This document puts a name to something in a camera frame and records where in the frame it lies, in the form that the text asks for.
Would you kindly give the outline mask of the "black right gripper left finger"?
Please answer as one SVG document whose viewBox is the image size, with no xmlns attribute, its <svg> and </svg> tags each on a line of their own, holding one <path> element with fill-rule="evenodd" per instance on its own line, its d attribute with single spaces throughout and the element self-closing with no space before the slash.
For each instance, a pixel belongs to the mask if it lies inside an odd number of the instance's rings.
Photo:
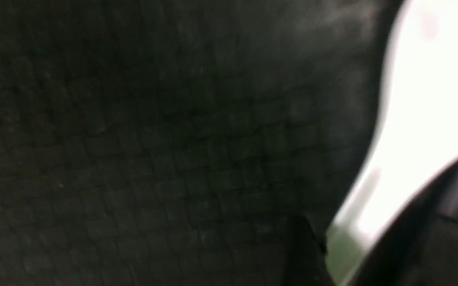
<svg viewBox="0 0 458 286">
<path fill-rule="evenodd" d="M 319 232 L 308 215 L 295 215 L 285 224 L 285 263 L 282 286 L 332 286 L 325 256 L 325 232 Z"/>
</svg>

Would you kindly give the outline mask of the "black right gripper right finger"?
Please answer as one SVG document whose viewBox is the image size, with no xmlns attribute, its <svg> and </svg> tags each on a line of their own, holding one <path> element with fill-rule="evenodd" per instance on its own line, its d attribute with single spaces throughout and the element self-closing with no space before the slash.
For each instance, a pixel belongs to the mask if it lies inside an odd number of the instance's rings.
<svg viewBox="0 0 458 286">
<path fill-rule="evenodd" d="M 354 286 L 458 286 L 458 162 L 385 232 Z"/>
</svg>

